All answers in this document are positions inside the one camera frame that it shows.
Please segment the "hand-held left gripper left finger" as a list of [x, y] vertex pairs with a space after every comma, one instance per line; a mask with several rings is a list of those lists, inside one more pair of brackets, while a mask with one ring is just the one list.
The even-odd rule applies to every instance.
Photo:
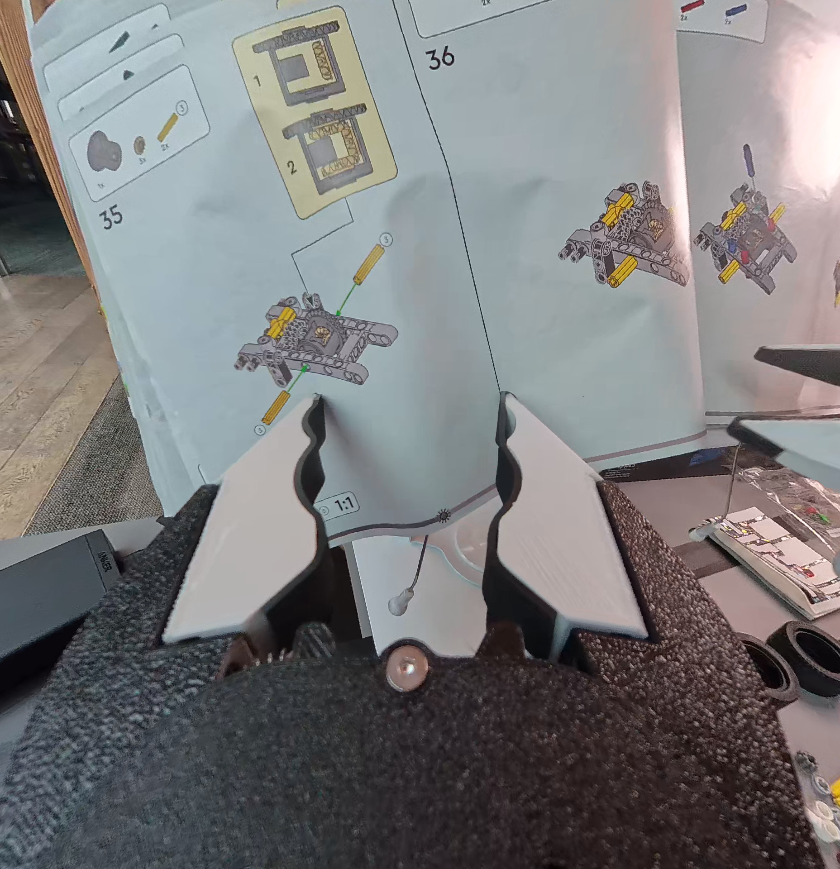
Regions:
[[314, 503], [325, 482], [325, 400], [301, 399], [224, 474], [162, 643], [244, 635], [262, 658], [331, 624], [339, 569]]

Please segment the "sticker sheet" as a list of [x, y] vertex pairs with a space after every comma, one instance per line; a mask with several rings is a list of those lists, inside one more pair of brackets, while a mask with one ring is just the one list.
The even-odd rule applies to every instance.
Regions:
[[749, 507], [707, 520], [688, 536], [719, 545], [808, 621], [840, 610], [840, 579], [830, 559], [792, 534], [781, 517]]

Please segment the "toy car box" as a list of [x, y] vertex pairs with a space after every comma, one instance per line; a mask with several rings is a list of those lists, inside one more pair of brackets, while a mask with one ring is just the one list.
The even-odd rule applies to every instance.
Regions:
[[602, 479], [618, 484], [730, 474], [735, 447], [700, 449], [652, 461], [600, 471]]

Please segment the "instruction booklet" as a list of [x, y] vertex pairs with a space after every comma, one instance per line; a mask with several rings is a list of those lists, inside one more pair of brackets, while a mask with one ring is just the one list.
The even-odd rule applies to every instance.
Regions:
[[33, 67], [167, 514], [301, 400], [331, 538], [837, 415], [840, 26], [807, 2], [54, 2]]

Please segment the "silver book stand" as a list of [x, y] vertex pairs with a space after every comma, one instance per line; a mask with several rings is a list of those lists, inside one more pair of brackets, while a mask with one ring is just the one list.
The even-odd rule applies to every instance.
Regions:
[[[739, 469], [775, 468], [762, 456], [745, 451], [738, 462]], [[354, 591], [363, 595], [362, 635], [370, 636], [378, 651], [403, 638], [422, 641], [442, 655], [465, 656], [477, 650], [486, 623], [481, 574], [487, 534], [499, 507], [501, 501], [494, 495], [430, 534], [418, 583], [403, 614], [392, 613], [390, 603], [398, 602], [413, 580], [423, 547], [421, 535], [373, 536], [346, 546]], [[831, 560], [820, 541], [805, 542]]]

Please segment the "clear plastic bag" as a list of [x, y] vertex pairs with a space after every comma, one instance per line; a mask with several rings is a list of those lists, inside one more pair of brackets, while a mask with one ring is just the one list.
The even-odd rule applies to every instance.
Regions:
[[757, 488], [803, 540], [820, 541], [840, 551], [840, 493], [786, 468], [741, 468], [737, 479]]

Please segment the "black power adapter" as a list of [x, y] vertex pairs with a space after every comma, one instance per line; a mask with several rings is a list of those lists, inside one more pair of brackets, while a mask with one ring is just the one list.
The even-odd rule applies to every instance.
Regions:
[[50, 670], [119, 578], [101, 529], [0, 570], [0, 696]]

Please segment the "wooden pillar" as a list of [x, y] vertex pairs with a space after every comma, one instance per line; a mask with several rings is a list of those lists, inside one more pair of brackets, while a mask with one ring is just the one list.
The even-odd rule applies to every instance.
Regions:
[[52, 4], [52, 2], [0, 1], [0, 61], [8, 75], [10, 88], [33, 138], [38, 157], [45, 169], [45, 176], [67, 224], [80, 262], [96, 298], [100, 299], [91, 258], [53, 146], [52, 133], [33, 70], [30, 30]]

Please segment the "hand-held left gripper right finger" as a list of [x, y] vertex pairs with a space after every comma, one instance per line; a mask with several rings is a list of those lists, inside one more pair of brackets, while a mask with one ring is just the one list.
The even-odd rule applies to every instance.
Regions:
[[601, 477], [512, 393], [500, 396], [496, 492], [482, 575], [487, 626], [528, 657], [578, 656], [578, 633], [649, 640], [649, 615], [611, 525]]

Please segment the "grey desk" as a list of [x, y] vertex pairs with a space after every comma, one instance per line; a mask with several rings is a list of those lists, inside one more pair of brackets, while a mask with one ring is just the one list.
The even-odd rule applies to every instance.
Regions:
[[[722, 490], [727, 491], [728, 486], [721, 475], [618, 485], [673, 549], [689, 542], [687, 532], [691, 527], [721, 511], [725, 500]], [[748, 483], [735, 482], [732, 497], [734, 512], [753, 506], [776, 517], [773, 502]], [[0, 541], [0, 568], [53, 549], [81, 535], [83, 530]], [[149, 556], [160, 556], [160, 550], [166, 551], [169, 542], [164, 537], [167, 534], [164, 527], [155, 535], [154, 519], [104, 526], [102, 530], [117, 556], [123, 559], [123, 579], [129, 578], [137, 567], [148, 570]], [[737, 632], [765, 639], [773, 630], [795, 619], [795, 612], [743, 567], [698, 581]], [[840, 637], [840, 610], [811, 624]], [[42, 673], [0, 697], [0, 801], [7, 770], [12, 766], [11, 755], [37, 706], [45, 678]], [[840, 695], [824, 698], [805, 692], [778, 716], [792, 751], [810, 751], [828, 777], [840, 776]]]

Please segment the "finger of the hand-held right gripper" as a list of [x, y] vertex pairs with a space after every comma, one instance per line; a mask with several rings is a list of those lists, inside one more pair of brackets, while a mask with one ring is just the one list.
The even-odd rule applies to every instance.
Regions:
[[785, 344], [761, 346], [757, 362], [840, 387], [840, 344]]
[[728, 435], [824, 486], [840, 486], [840, 418], [735, 418]]

